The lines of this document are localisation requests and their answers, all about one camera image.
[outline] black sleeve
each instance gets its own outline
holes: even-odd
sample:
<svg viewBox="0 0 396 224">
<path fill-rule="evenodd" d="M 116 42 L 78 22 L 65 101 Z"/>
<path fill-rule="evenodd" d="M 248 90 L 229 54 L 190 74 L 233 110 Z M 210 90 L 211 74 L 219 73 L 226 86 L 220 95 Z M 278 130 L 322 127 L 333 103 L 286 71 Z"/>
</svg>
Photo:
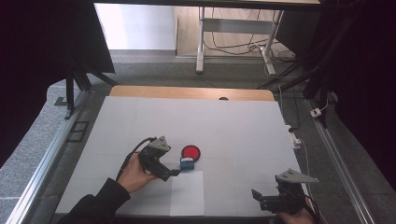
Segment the black sleeve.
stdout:
<svg viewBox="0 0 396 224">
<path fill-rule="evenodd" d="M 58 224 L 110 223 L 117 209 L 130 199 L 125 188 L 108 178 L 95 197 L 91 194 L 83 197 Z"/>
</svg>

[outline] red circular object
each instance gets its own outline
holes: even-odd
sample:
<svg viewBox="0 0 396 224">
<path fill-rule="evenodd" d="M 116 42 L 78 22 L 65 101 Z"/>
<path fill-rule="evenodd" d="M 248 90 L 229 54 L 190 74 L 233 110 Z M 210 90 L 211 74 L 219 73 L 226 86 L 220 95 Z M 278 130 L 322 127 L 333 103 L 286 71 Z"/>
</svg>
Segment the red circular object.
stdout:
<svg viewBox="0 0 396 224">
<path fill-rule="evenodd" d="M 194 161 L 198 161 L 201 156 L 201 151 L 198 147 L 189 145 L 183 148 L 181 151 L 182 157 L 191 157 Z"/>
</svg>

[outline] hand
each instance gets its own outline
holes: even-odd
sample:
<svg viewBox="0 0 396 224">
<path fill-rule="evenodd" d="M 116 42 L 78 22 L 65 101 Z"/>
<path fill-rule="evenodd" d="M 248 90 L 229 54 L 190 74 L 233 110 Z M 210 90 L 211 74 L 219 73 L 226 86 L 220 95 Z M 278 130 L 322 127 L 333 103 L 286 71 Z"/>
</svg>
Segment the hand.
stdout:
<svg viewBox="0 0 396 224">
<path fill-rule="evenodd" d="M 290 215 L 285 212 L 277 213 L 282 218 L 285 224 L 314 224 L 315 221 L 312 216 L 303 208 L 296 214 Z"/>
<path fill-rule="evenodd" d="M 155 175 L 148 175 L 143 171 L 138 153 L 134 153 L 117 182 L 129 193 L 132 193 L 145 187 L 148 182 L 156 178 Z"/>
</svg>

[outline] wall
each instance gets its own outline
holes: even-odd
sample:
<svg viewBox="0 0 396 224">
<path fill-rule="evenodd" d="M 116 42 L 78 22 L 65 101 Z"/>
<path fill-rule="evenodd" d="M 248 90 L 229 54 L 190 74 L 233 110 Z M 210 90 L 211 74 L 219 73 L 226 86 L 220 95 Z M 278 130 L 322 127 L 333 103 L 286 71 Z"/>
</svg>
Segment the wall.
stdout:
<svg viewBox="0 0 396 224">
<path fill-rule="evenodd" d="M 95 4 L 109 49 L 176 49 L 173 7 Z"/>
</svg>

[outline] paper sheet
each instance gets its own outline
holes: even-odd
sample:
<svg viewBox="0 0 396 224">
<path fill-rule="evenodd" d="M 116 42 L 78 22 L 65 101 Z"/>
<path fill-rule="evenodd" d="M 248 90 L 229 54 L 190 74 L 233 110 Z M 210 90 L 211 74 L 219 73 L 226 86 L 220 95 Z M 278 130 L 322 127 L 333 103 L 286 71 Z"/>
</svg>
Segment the paper sheet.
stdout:
<svg viewBox="0 0 396 224">
<path fill-rule="evenodd" d="M 171 217 L 203 216 L 204 214 L 204 179 L 202 171 L 188 171 L 173 177 Z"/>
</svg>

